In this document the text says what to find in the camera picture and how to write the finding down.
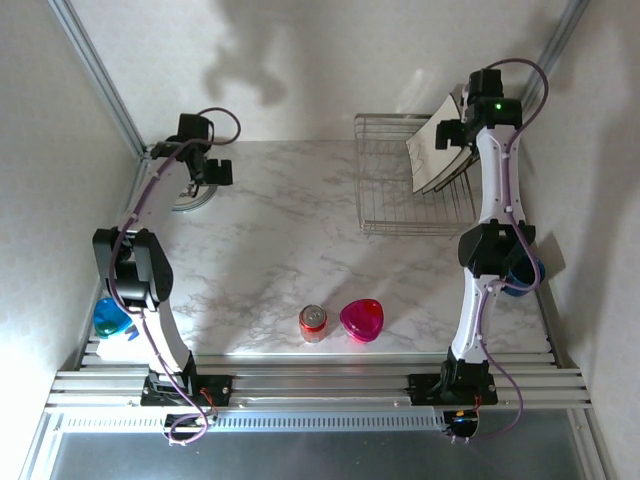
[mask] marble surface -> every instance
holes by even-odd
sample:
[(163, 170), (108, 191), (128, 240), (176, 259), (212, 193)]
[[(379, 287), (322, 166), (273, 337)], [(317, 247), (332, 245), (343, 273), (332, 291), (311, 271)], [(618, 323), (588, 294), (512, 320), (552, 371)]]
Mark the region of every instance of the marble surface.
[[(172, 213), (161, 237), (176, 322), (196, 354), (446, 351), (464, 292), (457, 239), (360, 233), (352, 142), (245, 142), (215, 155), (233, 160), (235, 184)], [(382, 303), (385, 326), (361, 345), (338, 315), (367, 297)], [(315, 345), (297, 321), (311, 303), (329, 315)], [(533, 295), (501, 295), (489, 327), (493, 351), (549, 350)]]

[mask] dish rack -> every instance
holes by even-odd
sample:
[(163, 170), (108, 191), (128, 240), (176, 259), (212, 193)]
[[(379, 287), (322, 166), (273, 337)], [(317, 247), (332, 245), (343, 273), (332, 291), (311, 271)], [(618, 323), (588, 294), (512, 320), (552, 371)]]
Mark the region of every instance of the dish rack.
[[(356, 206), (367, 235), (454, 236), (476, 220), (478, 175), (462, 169), (444, 186), (413, 193), (406, 141), (430, 115), (359, 114), (356, 137)], [(473, 159), (465, 161), (471, 165)]]

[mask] purple cable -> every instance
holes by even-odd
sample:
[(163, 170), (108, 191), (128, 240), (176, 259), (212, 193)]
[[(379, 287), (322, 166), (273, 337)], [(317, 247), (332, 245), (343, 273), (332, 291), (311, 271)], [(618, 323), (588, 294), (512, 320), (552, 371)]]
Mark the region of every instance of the purple cable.
[[(175, 389), (175, 391), (189, 404), (191, 405), (193, 408), (195, 408), (197, 410), (198, 413), (190, 413), (187, 415), (183, 415), (182, 417), (178, 418), (175, 422), (173, 422), (173, 424), (171, 425), (171, 428), (169, 428), (169, 443), (170, 444), (174, 444), (174, 443), (178, 443), (180, 445), (187, 445), (189, 443), (193, 443), (195, 441), (197, 441), (198, 439), (200, 439), (209, 429), (209, 420), (207, 419), (207, 415), (205, 414), (204, 410), (198, 405), (196, 404), (190, 397), (189, 395), (187, 395), (186, 392), (184, 392), (182, 390), (182, 388), (180, 388), (180, 386), (178, 385), (178, 382), (176, 382), (175, 378), (173, 377), (173, 374), (171, 373), (169, 366), (167, 365), (167, 363), (165, 362), (165, 360), (162, 358), (162, 355), (160, 354), (160, 351), (158, 350), (158, 346), (156, 345), (156, 343), (154, 342), (153, 338), (151, 337), (151, 333), (149, 332), (149, 328), (147, 327), (147, 323), (146, 323), (146, 319), (144, 317), (144, 314), (142, 314), (141, 312), (134, 312), (132, 310), (130, 310), (129, 308), (127, 308), (127, 306), (124, 304), (124, 301), (122, 300), (122, 297), (120, 296), (120, 294), (118, 293), (118, 290), (116, 288), (116, 282), (115, 282), (115, 277), (116, 277), (116, 263), (118, 260), (118, 252), (120, 251), (120, 247), (122, 246), (122, 242), (124, 241), (125, 236), (127, 235), (127, 230), (131, 227), (131, 225), (133, 225), (137, 219), (138, 219), (138, 215), (140, 214), (140, 212), (142, 211), (142, 207), (144, 206), (145, 202), (147, 201), (147, 198), (149, 197), (149, 195), (151, 194), (151, 191), (153, 190), (153, 187), (155, 186), (155, 184), (160, 180), (160, 177), (162, 176), (162, 174), (169, 168), (169, 166), (173, 163), (173, 161), (177, 158), (178, 155), (180, 155), (180, 153), (189, 145), (193, 145), (196, 143), (202, 144), (202, 145), (228, 145), (229, 143), (232, 143), (234, 141), (236, 141), (238, 139), (238, 137), (240, 136), (240, 131), (241, 131), (241, 125), (240, 125), (240, 121), (238, 120), (238, 117), (236, 117), (233, 113), (231, 113), (229, 110), (225, 109), (225, 108), (220, 108), (220, 107), (213, 107), (213, 108), (207, 108), (205, 110), (202, 110), (202, 112), (199, 112), (198, 115), (201, 115), (202, 113), (207, 113), (207, 112), (211, 112), (211, 111), (222, 111), (224, 113), (227, 113), (229, 116), (231, 116), (231, 118), (233, 118), (233, 120), (236, 122), (236, 125), (238, 126), (238, 130), (236, 132), (236, 134), (233, 136), (233, 138), (231, 140), (227, 140), (224, 142), (215, 142), (214, 140), (201, 140), (199, 138), (192, 138), (187, 140), (186, 142), (183, 142), (178, 148), (175, 149), (175, 151), (173, 153), (171, 153), (171, 155), (169, 155), (166, 160), (162, 163), (162, 165), (160, 165), (160, 167), (158, 167), (158, 170), (156, 170), (156, 173), (153, 177), (151, 177), (151, 179), (149, 180), (149, 183), (147, 184), (147, 186), (145, 187), (145, 189), (143, 190), (142, 194), (140, 195), (140, 199), (138, 200), (138, 203), (136, 203), (135, 207), (133, 208), (132, 212), (131, 212), (131, 216), (125, 221), (124, 225), (122, 226), (122, 228), (120, 229), (120, 233), (118, 234), (118, 236), (116, 237), (116, 241), (113, 244), (113, 247), (111, 249), (111, 259), (109, 261), (109, 273), (108, 273), (108, 277), (107, 277), (107, 285), (109, 287), (109, 291), (111, 292), (111, 296), (113, 297), (114, 302), (116, 303), (116, 305), (118, 305), (118, 307), (125, 312), (127, 315), (140, 315), (141, 316), (141, 320), (142, 320), (142, 329), (144, 330), (144, 334), (146, 335), (147, 339), (149, 340), (149, 345), (151, 346), (151, 350), (153, 351), (153, 354), (156, 356), (156, 358), (158, 359), (158, 363), (160, 363), (160, 366), (162, 367), (162, 370), (164, 370), (165, 375), (167, 376), (167, 378), (169, 379), (169, 382), (171, 383), (171, 386)], [(194, 418), (202, 418), (203, 420), (203, 425), (202, 428), (198, 431), (198, 433), (194, 434), (193, 436), (187, 438), (186, 440), (176, 440), (173, 437), (173, 434), (175, 432), (175, 429), (178, 427), (178, 425), (180, 425), (181, 423), (183, 423), (186, 420), (192, 420)]]
[[(533, 114), (527, 119), (527, 121), (522, 124), (522, 126), (511, 136), (511, 138), (507, 142), (507, 147), (505, 149), (506, 155), (502, 159), (502, 165), (501, 165), (502, 178), (503, 178), (502, 207), (506, 213), (507, 220), (513, 227), (513, 230), (516, 236), (518, 237), (518, 241), (522, 245), (522, 248), (524, 249), (527, 257), (529, 258), (529, 261), (531, 262), (531, 265), (533, 267), (533, 272), (534, 272), (534, 281), (531, 285), (519, 286), (519, 285), (511, 284), (504, 280), (494, 280), (491, 283), (489, 283), (488, 286), (489, 288), (491, 288), (491, 290), (499, 286), (500, 287), (506, 286), (506, 287), (513, 288), (515, 290), (530, 292), (540, 286), (540, 267), (538, 266), (538, 262), (535, 258), (535, 255), (533, 254), (533, 251), (529, 247), (529, 243), (527, 242), (524, 234), (522, 233), (522, 230), (520, 230), (520, 227), (518, 226), (518, 222), (516, 222), (516, 219), (514, 218), (513, 213), (511, 213), (513, 206), (511, 205), (511, 185), (509, 183), (509, 160), (511, 158), (511, 147), (513, 147), (513, 144), (515, 143), (516, 139), (522, 134), (524, 129), (527, 128), (535, 120), (535, 118), (542, 111), (542, 108), (547, 102), (547, 98), (549, 97), (549, 79), (547, 78), (547, 75), (544, 73), (544, 70), (542, 70), (542, 68), (538, 64), (526, 58), (506, 58), (504, 60), (500, 60), (498, 62), (492, 63), (491, 65), (485, 68), (493, 68), (493, 67), (497, 67), (498, 65), (504, 65), (506, 63), (524, 63), (525, 65), (529, 65), (538, 73), (538, 75), (540, 75), (540, 78), (542, 79), (542, 83), (544, 86), (544, 93), (542, 95), (542, 99), (540, 100), (538, 107), (533, 112)], [(513, 385), (513, 388), (516, 390), (516, 395), (518, 396), (518, 413), (516, 414), (516, 417), (513, 419), (513, 421), (511, 421), (511, 423), (506, 427), (504, 427), (502, 430), (499, 430), (493, 433), (488, 433), (485, 435), (480, 435), (477, 437), (472, 437), (472, 440), (474, 441), (489, 440), (491, 438), (499, 437), (500, 435), (510, 432), (520, 421), (520, 418), (522, 417), (522, 412), (524, 410), (524, 399), (522, 398), (522, 392), (520, 391), (520, 387), (518, 387), (518, 384), (516, 383), (516, 381), (513, 379), (511, 375), (509, 375), (509, 373), (507, 373), (507, 371), (502, 367), (502, 365), (500, 365), (500, 363), (497, 362), (495, 358), (491, 356), (487, 348), (487, 344), (484, 341), (484, 335), (482, 333), (482, 314), (484, 312), (484, 308), (486, 306), (489, 293), (490, 293), (489, 289), (485, 290), (480, 299), (480, 305), (478, 306), (478, 322), (477, 322), (476, 335), (480, 337), (480, 347), (482, 348), (482, 351), (487, 357), (487, 360), (489, 361), (489, 363), (493, 365), (500, 373), (502, 373), (505, 376), (505, 378), (509, 381), (509, 383)]]

